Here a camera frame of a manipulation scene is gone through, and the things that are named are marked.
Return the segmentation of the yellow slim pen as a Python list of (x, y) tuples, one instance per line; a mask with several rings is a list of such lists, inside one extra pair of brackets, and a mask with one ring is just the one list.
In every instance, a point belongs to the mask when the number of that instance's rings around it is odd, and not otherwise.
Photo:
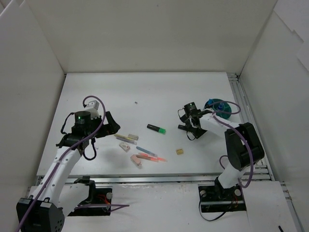
[(115, 136), (116, 138), (121, 138), (121, 139), (125, 139), (125, 140), (128, 140), (128, 141), (135, 142), (134, 139), (131, 139), (131, 138), (127, 137), (127, 136), (123, 136), (123, 135), (120, 135), (120, 134), (114, 134), (114, 136)]

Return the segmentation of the green cap black highlighter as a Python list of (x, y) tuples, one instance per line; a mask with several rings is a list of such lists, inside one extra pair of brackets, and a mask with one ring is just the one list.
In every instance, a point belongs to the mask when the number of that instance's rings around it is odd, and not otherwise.
[(156, 132), (158, 132), (160, 134), (165, 134), (166, 133), (166, 130), (164, 128), (161, 128), (161, 127), (158, 127), (158, 126), (154, 126), (154, 125), (151, 125), (151, 124), (148, 124), (147, 128), (150, 129), (150, 130), (156, 131)]

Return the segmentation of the blue cap correction pen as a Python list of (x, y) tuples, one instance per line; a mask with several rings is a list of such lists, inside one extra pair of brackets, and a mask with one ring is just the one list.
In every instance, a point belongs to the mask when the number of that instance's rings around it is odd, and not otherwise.
[(223, 102), (221, 102), (219, 105), (218, 105), (218, 107), (217, 107), (217, 109), (219, 110), (219, 111), (222, 111), (223, 109), (224, 109), (224, 103)]

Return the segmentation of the blue slim pen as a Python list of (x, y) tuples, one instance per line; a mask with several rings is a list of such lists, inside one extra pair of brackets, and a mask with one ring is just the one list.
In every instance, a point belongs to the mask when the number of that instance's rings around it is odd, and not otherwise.
[(144, 148), (142, 148), (142, 147), (136, 146), (136, 149), (139, 150), (139, 151), (141, 151), (141, 152), (143, 152), (143, 153), (146, 153), (146, 154), (148, 154), (148, 155), (157, 157), (157, 154), (155, 154), (155, 153), (153, 153), (153, 152), (151, 152), (151, 151), (149, 151), (149, 150), (146, 150), (146, 149), (144, 149)]

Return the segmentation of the yellow cap black highlighter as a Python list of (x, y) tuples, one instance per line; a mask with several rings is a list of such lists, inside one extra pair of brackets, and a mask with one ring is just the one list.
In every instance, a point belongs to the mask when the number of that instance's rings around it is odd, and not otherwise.
[(178, 125), (178, 129), (186, 130), (186, 126), (184, 126), (184, 125)]

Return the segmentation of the blue cap black highlighter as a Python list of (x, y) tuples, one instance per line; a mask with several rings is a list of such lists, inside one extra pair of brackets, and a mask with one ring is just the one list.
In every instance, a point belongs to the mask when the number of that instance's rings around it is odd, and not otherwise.
[(207, 103), (205, 104), (205, 107), (208, 108), (208, 107), (210, 107), (212, 104), (213, 104), (213, 99), (209, 99), (209, 100), (207, 101)]

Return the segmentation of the orange pink slim pen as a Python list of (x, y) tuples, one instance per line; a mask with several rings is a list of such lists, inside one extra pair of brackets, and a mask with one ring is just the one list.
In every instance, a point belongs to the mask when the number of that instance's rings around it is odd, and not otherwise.
[(156, 161), (156, 162), (158, 161), (158, 159), (156, 158), (151, 158), (149, 156), (144, 156), (144, 155), (136, 155), (136, 157), (139, 159), (144, 159), (144, 160), (150, 160), (150, 161)]

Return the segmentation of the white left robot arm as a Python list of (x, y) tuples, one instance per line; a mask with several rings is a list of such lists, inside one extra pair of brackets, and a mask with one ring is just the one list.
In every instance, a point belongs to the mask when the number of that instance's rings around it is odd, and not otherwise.
[(95, 181), (88, 176), (75, 180), (70, 186), (65, 184), (86, 147), (93, 145), (97, 138), (116, 134), (120, 126), (109, 111), (99, 117), (92, 117), (89, 111), (79, 111), (74, 117), (71, 133), (57, 144), (57, 154), (47, 174), (36, 189), (16, 205), (18, 232), (59, 232), (65, 218), (78, 205), (89, 204), (97, 196)]

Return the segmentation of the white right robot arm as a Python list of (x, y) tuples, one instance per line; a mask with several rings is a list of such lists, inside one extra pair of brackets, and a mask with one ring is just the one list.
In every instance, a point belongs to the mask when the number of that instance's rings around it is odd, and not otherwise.
[(210, 99), (200, 110), (194, 102), (186, 104), (184, 115), (179, 119), (183, 123), (178, 128), (189, 132), (194, 139), (206, 132), (212, 132), (225, 139), (228, 164), (214, 181), (214, 195), (225, 199), (232, 188), (247, 188), (255, 171), (255, 164), (264, 158), (265, 152), (252, 123), (234, 123), (222, 118), (223, 114), (233, 115), (230, 101)]

